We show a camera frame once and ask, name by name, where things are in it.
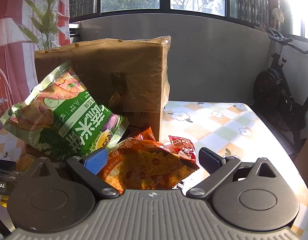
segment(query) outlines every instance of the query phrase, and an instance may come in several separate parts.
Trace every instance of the plastic bag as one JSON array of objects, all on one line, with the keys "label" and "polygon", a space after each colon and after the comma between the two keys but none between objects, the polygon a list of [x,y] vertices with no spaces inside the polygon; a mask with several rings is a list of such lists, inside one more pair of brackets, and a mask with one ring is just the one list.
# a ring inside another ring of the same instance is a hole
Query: plastic bag
[{"label": "plastic bag", "polygon": [[97,105],[65,62],[2,117],[4,128],[52,160],[85,156],[100,147],[111,149],[128,121]]},{"label": "plastic bag", "polygon": [[98,176],[120,192],[126,188],[171,189],[198,169],[193,160],[172,153],[153,139],[148,127],[119,143]]},{"label": "plastic bag", "polygon": [[195,147],[194,144],[185,138],[176,137],[169,135],[171,144],[173,145],[174,150],[181,156],[189,158],[190,160],[195,161]]}]

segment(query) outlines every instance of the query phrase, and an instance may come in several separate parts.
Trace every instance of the bike handlebar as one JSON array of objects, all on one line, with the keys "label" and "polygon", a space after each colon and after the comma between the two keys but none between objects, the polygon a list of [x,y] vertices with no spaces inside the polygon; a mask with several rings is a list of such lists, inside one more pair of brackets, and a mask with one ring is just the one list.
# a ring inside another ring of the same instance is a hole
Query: bike handlebar
[{"label": "bike handlebar", "polygon": [[308,54],[308,50],[307,51],[304,51],[302,49],[300,49],[299,47],[296,47],[295,45],[293,45],[292,42],[293,41],[293,38],[278,38],[278,37],[275,37],[271,34],[269,34],[269,38],[273,41],[276,41],[277,43],[280,43],[282,44],[283,46],[287,45],[287,46],[290,46],[292,47],[293,49],[296,49],[298,50],[299,52],[301,52],[302,54]]},{"label": "bike handlebar", "polygon": [[272,35],[269,34],[269,38],[273,41],[276,41],[278,43],[281,43],[283,45],[289,43],[289,42],[292,42],[293,41],[293,38],[283,38],[283,39],[280,39],[280,38],[277,38],[277,37],[274,37]]},{"label": "bike handlebar", "polygon": [[308,50],[307,50],[307,51],[304,51],[304,50],[302,50],[302,49],[296,47],[296,46],[293,45],[292,43],[288,43],[287,45],[290,46],[290,47],[292,47],[293,49],[298,50],[299,52],[301,52],[301,53],[303,53],[303,54],[308,54]]}]

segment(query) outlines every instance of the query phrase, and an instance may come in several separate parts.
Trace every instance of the wall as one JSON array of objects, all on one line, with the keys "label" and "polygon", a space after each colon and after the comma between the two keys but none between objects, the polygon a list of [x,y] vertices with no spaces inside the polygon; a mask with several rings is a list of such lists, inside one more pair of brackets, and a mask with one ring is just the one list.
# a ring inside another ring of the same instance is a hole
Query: wall
[{"label": "wall", "polygon": [[206,17],[130,14],[81,21],[81,39],[149,39],[170,35],[170,100],[253,103],[253,84],[265,69],[266,33]]},{"label": "wall", "polygon": [[[308,50],[308,43],[294,40],[295,46]],[[279,52],[280,46],[275,42],[273,52]],[[303,104],[308,95],[308,55],[303,55],[289,46],[284,46],[281,56],[287,59],[283,71],[290,87],[292,96],[299,104]],[[308,135],[308,112],[306,114],[306,127],[301,131],[301,138]]]}]

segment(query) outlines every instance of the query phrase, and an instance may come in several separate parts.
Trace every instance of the table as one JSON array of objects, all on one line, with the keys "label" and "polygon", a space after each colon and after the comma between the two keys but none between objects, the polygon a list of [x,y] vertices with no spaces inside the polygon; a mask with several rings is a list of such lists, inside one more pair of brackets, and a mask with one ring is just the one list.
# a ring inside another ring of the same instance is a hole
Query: table
[{"label": "table", "polygon": [[[208,147],[221,156],[233,155],[243,162],[268,158],[300,201],[292,230],[308,240],[308,189],[283,147],[247,105],[169,101],[162,121],[161,142],[165,145],[169,144],[169,135],[190,139],[197,151]],[[22,153],[25,153],[25,143],[2,129],[0,159],[17,161]],[[207,176],[203,168],[195,171],[184,179],[183,192]],[[12,228],[7,210],[1,205],[0,219]]]}]

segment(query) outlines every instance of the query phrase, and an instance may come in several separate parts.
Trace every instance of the rice cracker bag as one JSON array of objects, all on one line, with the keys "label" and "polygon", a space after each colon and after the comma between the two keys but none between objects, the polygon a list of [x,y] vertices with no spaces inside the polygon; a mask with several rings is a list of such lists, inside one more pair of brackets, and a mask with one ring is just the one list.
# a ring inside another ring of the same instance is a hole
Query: rice cracker bag
[{"label": "rice cracker bag", "polygon": [[4,128],[52,160],[110,150],[128,120],[97,105],[69,61],[53,70],[1,117]]}]

